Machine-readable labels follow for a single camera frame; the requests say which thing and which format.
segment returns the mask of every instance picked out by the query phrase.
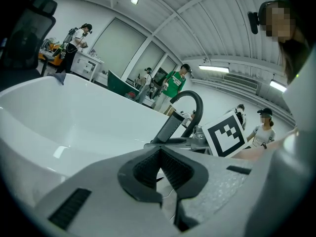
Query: black pants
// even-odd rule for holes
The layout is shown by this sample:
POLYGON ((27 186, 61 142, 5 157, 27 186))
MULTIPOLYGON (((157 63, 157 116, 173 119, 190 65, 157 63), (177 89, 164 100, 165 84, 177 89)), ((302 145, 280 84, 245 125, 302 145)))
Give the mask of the black pants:
POLYGON ((66 73, 70 73, 71 65, 73 64, 75 54, 77 53, 78 49, 72 45, 68 44, 66 48, 66 54, 64 57, 63 62, 60 64, 59 68, 57 69, 56 73, 61 73, 66 70, 66 73))

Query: white ceiling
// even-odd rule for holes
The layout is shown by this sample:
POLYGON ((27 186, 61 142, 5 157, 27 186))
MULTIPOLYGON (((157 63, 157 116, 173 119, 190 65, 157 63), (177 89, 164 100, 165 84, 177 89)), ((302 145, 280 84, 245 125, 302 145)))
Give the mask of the white ceiling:
POLYGON ((288 112, 281 92, 269 86, 272 78, 286 84, 278 45, 259 31, 251 33, 247 17, 267 0, 86 0, 112 8, 159 38, 196 79, 214 80, 222 73, 198 65, 227 66, 230 72, 258 82, 256 95, 288 112))

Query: hand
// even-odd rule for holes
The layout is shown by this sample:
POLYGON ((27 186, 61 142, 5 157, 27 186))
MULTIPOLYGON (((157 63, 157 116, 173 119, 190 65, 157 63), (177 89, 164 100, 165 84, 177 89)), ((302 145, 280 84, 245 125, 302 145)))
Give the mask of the hand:
POLYGON ((295 134, 296 136, 298 135, 298 128, 297 126, 294 127, 293 130, 289 131, 281 140, 284 141, 288 136, 295 134))

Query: green shirt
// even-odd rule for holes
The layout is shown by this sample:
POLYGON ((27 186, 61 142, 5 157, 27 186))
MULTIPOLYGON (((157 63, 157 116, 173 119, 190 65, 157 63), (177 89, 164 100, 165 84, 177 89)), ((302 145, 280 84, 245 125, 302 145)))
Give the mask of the green shirt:
POLYGON ((163 94, 168 97, 174 97, 178 94, 178 90, 181 90, 186 82, 186 79, 182 78, 179 72, 170 72, 167 75, 168 89, 163 91, 163 94))

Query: vent grille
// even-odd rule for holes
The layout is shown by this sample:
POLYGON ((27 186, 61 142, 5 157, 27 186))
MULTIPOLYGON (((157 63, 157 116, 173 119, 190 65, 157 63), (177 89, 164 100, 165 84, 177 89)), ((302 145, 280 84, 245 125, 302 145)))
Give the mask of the vent grille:
POLYGON ((238 85, 243 85, 243 86, 246 86, 249 89, 253 89, 253 90, 257 90, 257 88, 258 88, 258 84, 255 82, 251 82, 251 81, 246 80, 246 79, 240 79, 240 78, 236 78, 236 77, 232 77, 232 76, 224 76, 224 81, 238 84, 238 85))

